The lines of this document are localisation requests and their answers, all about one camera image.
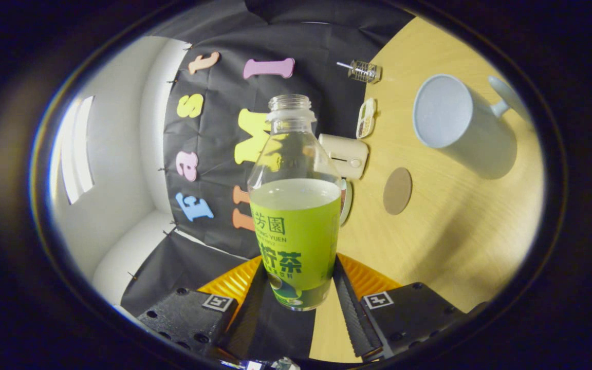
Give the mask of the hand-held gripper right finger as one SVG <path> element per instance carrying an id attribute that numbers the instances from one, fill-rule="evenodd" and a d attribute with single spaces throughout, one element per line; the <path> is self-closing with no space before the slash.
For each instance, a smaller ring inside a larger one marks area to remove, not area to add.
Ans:
<path id="1" fill-rule="evenodd" d="M 338 253 L 333 280 L 348 335 L 362 360 L 386 360 L 475 318 L 486 307 L 464 312 L 425 283 L 400 284 Z"/>

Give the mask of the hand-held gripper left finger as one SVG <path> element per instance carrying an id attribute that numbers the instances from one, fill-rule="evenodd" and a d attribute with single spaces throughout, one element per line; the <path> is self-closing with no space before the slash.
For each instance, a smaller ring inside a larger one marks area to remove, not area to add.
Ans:
<path id="1" fill-rule="evenodd" d="M 244 360 L 268 278 L 260 256 L 197 290 L 178 287 L 137 319 L 164 339 L 216 360 Z"/>

